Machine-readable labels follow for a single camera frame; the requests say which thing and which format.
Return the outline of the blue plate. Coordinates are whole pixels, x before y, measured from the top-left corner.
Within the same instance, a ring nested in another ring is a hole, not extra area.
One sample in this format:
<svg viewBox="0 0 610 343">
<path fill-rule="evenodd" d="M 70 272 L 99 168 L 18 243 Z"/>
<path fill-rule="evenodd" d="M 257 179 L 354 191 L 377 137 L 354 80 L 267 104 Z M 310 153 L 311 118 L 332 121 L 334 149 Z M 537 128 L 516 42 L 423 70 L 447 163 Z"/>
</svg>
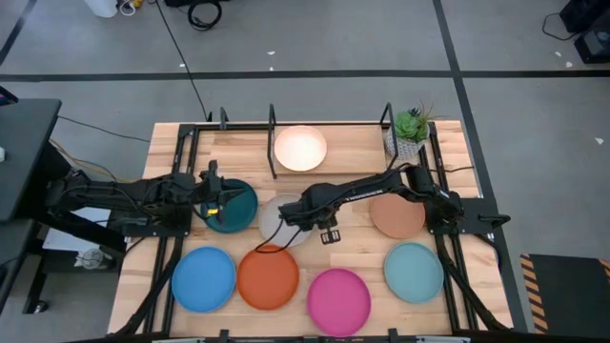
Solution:
<svg viewBox="0 0 610 343">
<path fill-rule="evenodd" d="M 232 296 L 236 268 L 223 250 L 204 246 L 180 259 L 172 276 L 173 297 L 189 312 L 210 313 Z"/>
</svg>

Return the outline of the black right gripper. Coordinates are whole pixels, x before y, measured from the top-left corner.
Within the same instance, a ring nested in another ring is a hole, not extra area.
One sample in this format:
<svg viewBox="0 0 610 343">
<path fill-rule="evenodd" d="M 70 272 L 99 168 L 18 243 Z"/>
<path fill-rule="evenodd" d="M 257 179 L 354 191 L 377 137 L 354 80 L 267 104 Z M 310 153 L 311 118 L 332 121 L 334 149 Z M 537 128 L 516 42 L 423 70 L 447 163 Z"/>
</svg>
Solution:
<svg viewBox="0 0 610 343">
<path fill-rule="evenodd" d="M 280 218 L 287 225 L 304 228 L 316 224 L 320 229 L 330 229 L 337 225 L 334 203 L 339 197 L 336 185 L 312 185 L 301 194 L 299 201 L 285 203 L 278 209 Z"/>
</svg>

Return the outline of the black equipment box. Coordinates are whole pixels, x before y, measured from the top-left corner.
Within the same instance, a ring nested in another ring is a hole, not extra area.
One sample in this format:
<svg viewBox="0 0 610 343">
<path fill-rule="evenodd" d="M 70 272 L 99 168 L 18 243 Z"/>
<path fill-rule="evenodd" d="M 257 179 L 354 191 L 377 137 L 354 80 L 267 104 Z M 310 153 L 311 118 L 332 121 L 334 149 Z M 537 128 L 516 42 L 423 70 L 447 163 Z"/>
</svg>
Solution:
<svg viewBox="0 0 610 343">
<path fill-rule="evenodd" d="M 610 29 L 592 29 L 574 42 L 584 64 L 610 63 Z"/>
</svg>

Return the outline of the black desk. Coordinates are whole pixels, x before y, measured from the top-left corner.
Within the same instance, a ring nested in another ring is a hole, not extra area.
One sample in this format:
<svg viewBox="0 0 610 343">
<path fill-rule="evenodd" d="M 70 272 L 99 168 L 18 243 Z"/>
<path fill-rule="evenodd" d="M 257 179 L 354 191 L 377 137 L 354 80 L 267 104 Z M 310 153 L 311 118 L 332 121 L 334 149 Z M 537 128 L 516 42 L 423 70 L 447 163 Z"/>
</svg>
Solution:
<svg viewBox="0 0 610 343">
<path fill-rule="evenodd" d="M 0 314 L 16 277 L 30 253 L 38 253 L 42 224 L 101 246 L 122 256 L 124 237 L 69 213 L 62 223 L 46 214 L 47 184 L 69 173 L 71 165 L 50 143 L 62 102 L 58 99 L 20 99 L 0 106 Z"/>
</svg>

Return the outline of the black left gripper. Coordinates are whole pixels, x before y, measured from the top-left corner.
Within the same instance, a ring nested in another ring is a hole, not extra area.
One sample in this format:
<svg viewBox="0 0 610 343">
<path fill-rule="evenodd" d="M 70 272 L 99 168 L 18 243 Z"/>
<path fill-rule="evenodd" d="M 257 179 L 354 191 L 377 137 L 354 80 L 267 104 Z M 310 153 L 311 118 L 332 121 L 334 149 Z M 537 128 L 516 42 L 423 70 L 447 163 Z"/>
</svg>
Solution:
<svg viewBox="0 0 610 343">
<path fill-rule="evenodd" d="M 207 205 L 207 220 L 215 225 L 223 224 L 222 207 L 227 200 L 232 200 L 245 193 L 248 189 L 244 187 L 229 187 L 223 189 L 225 180 L 211 171 L 202 171 L 199 174 L 200 183 L 195 185 L 193 191 L 194 204 Z"/>
</svg>

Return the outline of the white container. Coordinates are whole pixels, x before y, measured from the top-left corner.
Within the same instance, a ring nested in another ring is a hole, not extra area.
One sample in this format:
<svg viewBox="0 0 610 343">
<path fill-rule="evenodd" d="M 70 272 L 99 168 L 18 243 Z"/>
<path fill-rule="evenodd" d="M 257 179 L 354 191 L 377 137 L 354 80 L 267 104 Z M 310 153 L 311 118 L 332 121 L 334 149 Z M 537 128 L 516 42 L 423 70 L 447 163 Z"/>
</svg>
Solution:
<svg viewBox="0 0 610 343">
<path fill-rule="evenodd" d="M 112 18 L 118 13 L 117 0 L 84 0 L 92 13 L 101 18 Z"/>
</svg>

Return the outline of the pink plate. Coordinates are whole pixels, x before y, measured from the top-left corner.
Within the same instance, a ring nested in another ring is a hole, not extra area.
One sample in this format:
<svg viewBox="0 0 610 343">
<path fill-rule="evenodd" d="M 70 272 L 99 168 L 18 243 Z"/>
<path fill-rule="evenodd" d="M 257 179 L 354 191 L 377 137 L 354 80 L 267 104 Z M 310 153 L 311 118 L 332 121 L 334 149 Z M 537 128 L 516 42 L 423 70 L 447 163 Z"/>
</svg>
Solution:
<svg viewBox="0 0 610 343">
<path fill-rule="evenodd" d="M 357 333 L 366 324 L 372 297 L 366 283 L 346 269 L 319 274 L 307 293 L 307 313 L 315 326 L 334 337 Z"/>
</svg>

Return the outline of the wooden shelf with black frame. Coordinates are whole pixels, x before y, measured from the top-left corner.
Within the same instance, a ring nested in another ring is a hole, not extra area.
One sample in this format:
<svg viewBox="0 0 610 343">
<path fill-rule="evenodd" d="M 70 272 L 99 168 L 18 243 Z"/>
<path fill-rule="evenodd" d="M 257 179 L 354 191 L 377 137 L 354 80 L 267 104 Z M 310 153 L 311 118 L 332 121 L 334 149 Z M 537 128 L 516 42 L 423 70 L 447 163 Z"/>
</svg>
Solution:
<svg viewBox="0 0 610 343">
<path fill-rule="evenodd" d="M 384 132 L 394 123 L 391 104 L 386 104 L 381 117 L 364 121 L 280 121 L 275 107 L 269 107 L 267 158 L 274 177 L 280 175 L 366 175 L 385 171 L 397 160 L 387 158 L 384 148 Z M 310 171 L 290 171 L 276 159 L 276 136 L 291 126 L 311 126 L 319 130 L 327 142 L 323 162 Z"/>
</svg>

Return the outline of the terracotta brown plate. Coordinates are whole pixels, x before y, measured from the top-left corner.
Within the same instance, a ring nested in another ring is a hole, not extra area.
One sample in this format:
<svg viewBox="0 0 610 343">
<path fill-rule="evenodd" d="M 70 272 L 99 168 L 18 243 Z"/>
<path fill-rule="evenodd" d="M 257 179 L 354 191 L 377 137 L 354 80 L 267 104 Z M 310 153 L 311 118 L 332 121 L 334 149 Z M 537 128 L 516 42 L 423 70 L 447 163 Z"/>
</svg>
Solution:
<svg viewBox="0 0 610 343">
<path fill-rule="evenodd" d="M 371 200 L 370 215 L 378 230 L 396 239 L 414 238 L 421 232 L 425 223 L 422 203 L 410 202 L 391 193 Z"/>
</svg>

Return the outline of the light teal plate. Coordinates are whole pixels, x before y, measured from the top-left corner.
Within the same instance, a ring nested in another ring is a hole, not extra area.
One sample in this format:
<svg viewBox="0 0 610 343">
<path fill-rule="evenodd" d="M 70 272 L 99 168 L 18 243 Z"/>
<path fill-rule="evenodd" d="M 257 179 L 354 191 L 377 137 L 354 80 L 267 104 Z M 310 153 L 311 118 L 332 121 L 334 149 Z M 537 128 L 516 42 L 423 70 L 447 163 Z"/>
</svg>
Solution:
<svg viewBox="0 0 610 343">
<path fill-rule="evenodd" d="M 444 273 L 437 255 L 418 243 L 401 243 L 386 255 L 383 273 L 387 286 L 400 299 L 425 303 L 442 290 Z"/>
</svg>

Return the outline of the grey plate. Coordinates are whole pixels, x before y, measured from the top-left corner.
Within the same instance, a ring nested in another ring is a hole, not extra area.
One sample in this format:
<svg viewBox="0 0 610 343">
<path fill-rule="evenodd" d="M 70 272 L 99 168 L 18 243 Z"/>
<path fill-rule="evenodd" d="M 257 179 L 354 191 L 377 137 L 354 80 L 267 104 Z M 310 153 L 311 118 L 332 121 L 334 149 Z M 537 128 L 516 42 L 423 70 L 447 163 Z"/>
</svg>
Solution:
<svg viewBox="0 0 610 343">
<path fill-rule="evenodd" d="M 258 216 L 258 226 L 264 240 L 279 248 L 284 247 L 291 238 L 294 240 L 288 245 L 289 248 L 305 242 L 312 231 L 303 232 L 298 226 L 289 226 L 286 223 L 280 225 L 279 207 L 299 199 L 296 194 L 280 194 L 269 200 L 262 208 Z"/>
</svg>

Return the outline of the green succulent in white pot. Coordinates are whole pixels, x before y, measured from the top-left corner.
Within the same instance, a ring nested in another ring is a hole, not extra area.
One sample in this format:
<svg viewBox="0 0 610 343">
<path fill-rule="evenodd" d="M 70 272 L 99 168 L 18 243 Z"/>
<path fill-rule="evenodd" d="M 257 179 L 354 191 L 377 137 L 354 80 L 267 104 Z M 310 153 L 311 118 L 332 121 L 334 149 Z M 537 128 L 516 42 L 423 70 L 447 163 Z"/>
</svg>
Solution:
<svg viewBox="0 0 610 343">
<path fill-rule="evenodd" d="M 437 119 L 432 114 L 433 105 L 421 102 L 417 107 L 394 114 L 394 123 L 384 133 L 386 153 L 397 160 L 415 158 L 431 135 L 431 123 Z"/>
</svg>

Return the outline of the cream plate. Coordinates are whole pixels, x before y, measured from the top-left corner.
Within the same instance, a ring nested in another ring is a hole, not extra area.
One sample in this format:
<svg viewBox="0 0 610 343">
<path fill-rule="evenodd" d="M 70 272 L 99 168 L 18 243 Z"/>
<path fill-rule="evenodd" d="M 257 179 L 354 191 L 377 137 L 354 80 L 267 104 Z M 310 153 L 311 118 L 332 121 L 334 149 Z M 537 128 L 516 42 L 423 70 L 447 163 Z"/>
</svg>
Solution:
<svg viewBox="0 0 610 343">
<path fill-rule="evenodd" d="M 319 166 L 327 153 L 324 135 L 311 126 L 291 126 L 282 130 L 274 141 L 274 155 L 286 169 L 306 172 Z"/>
</svg>

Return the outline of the orange plate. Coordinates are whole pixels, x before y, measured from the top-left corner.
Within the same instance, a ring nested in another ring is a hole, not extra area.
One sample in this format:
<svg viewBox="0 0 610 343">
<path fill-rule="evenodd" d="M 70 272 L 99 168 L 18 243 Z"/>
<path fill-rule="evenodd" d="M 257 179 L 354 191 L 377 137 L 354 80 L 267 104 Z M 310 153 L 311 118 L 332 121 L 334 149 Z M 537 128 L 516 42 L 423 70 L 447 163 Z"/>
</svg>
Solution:
<svg viewBox="0 0 610 343">
<path fill-rule="evenodd" d="M 251 307 L 271 311 L 286 305 L 299 284 L 293 256 L 276 245 L 248 252 L 237 268 L 237 290 Z"/>
</svg>

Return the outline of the dark teal plate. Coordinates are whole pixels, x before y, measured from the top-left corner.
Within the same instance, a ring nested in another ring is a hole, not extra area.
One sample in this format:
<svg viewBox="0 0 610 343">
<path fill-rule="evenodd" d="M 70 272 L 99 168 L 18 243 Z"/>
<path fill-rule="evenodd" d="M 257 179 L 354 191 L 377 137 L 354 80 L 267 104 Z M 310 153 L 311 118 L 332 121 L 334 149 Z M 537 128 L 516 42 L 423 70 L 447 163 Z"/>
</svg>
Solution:
<svg viewBox="0 0 610 343">
<path fill-rule="evenodd" d="M 231 199 L 223 208 L 222 222 L 216 216 L 206 218 L 206 225 L 220 233 L 237 233 L 246 230 L 254 221 L 258 199 L 254 188 L 245 181 L 239 179 L 227 179 L 230 186 L 242 187 L 245 189 L 239 196 Z"/>
</svg>

